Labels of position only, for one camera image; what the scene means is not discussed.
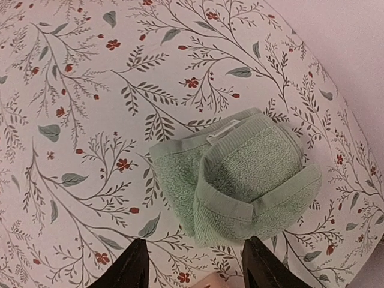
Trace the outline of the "light green towel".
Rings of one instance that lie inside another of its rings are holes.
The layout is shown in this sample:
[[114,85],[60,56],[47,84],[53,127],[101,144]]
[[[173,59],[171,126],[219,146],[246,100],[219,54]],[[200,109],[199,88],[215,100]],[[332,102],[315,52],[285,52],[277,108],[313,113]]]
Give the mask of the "light green towel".
[[308,209],[322,184],[298,137],[257,108],[149,150],[158,182],[196,245],[269,239]]

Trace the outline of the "pink towel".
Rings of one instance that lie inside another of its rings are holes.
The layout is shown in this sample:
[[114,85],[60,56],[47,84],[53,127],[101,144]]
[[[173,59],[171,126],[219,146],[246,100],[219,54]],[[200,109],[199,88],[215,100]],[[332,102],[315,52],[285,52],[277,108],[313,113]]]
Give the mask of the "pink towel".
[[211,273],[191,288],[228,288],[228,284],[217,274]]

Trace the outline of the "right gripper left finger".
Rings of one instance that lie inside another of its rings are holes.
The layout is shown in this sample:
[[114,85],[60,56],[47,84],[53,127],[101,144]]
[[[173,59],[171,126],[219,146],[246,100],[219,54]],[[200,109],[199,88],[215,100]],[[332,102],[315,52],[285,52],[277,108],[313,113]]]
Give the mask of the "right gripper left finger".
[[90,288],[148,288],[149,254],[146,241],[135,239]]

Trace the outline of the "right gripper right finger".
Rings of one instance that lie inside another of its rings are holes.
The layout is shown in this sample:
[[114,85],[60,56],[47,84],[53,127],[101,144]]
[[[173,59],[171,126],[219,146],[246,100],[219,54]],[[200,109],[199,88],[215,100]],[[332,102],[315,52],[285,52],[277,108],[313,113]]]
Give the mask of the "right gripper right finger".
[[242,268],[247,288],[305,287],[305,283],[291,273],[256,236],[244,242]]

